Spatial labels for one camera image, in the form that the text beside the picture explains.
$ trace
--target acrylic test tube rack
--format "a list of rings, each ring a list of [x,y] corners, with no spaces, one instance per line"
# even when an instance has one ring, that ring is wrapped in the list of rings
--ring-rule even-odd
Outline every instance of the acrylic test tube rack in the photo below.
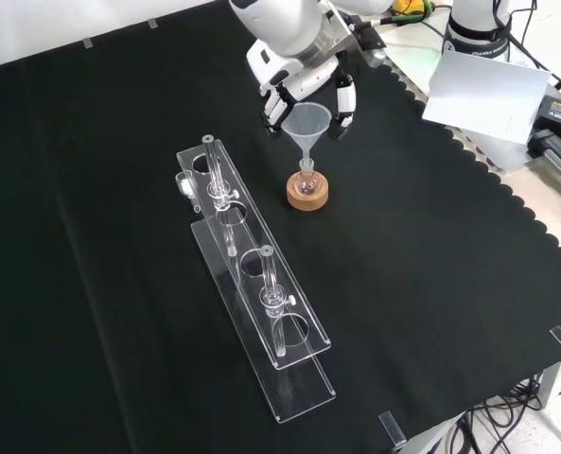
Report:
[[[204,216],[192,232],[274,418],[284,423],[332,400],[316,358],[330,339],[223,144],[205,135],[177,159],[177,185]]]

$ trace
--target white paper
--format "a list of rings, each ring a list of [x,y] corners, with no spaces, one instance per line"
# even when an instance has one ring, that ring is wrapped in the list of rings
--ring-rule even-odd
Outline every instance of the white paper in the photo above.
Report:
[[[446,51],[430,80],[423,118],[526,144],[551,74]]]

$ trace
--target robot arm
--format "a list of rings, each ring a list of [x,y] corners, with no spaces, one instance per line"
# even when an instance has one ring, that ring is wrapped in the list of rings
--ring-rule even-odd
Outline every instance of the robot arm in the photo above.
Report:
[[[445,49],[488,58],[502,56],[507,40],[502,36],[504,30],[498,29],[493,6],[499,3],[498,16],[506,24],[509,1],[454,0]],[[237,17],[257,38],[247,60],[259,82],[259,94],[267,99],[263,117],[268,131],[279,132],[295,103],[334,79],[337,111],[329,134],[341,137],[353,122],[356,85],[342,71],[340,57],[362,49],[345,15],[334,5],[370,15],[386,11],[392,3],[393,0],[230,0]]]
[[[247,60],[259,94],[267,99],[263,119],[268,131],[280,132],[295,103],[334,79],[337,111],[328,133],[333,138],[345,133],[356,110],[356,85],[341,70],[337,54],[358,43],[339,12],[316,0],[230,0],[230,5],[258,38]]]

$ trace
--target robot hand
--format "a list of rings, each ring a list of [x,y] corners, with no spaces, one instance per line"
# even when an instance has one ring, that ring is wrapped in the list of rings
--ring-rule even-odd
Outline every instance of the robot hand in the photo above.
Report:
[[[258,41],[247,58],[260,83],[259,94],[267,99],[262,117],[270,134],[280,133],[282,122],[297,102],[308,99],[335,80],[337,111],[328,135],[333,139],[344,135],[356,110],[356,85],[351,76],[341,70],[336,56],[318,66],[305,68],[298,60],[280,57]]]

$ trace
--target black tablecloth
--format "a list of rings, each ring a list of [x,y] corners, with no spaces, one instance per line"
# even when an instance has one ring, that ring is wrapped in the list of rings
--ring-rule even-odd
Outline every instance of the black tablecloth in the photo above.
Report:
[[[214,3],[0,67],[0,452],[379,452],[561,358],[561,250],[387,67],[312,151],[320,212],[285,201]],[[332,106],[330,89],[318,100]],[[273,422],[192,238],[175,153],[212,133],[316,310],[337,398]]]

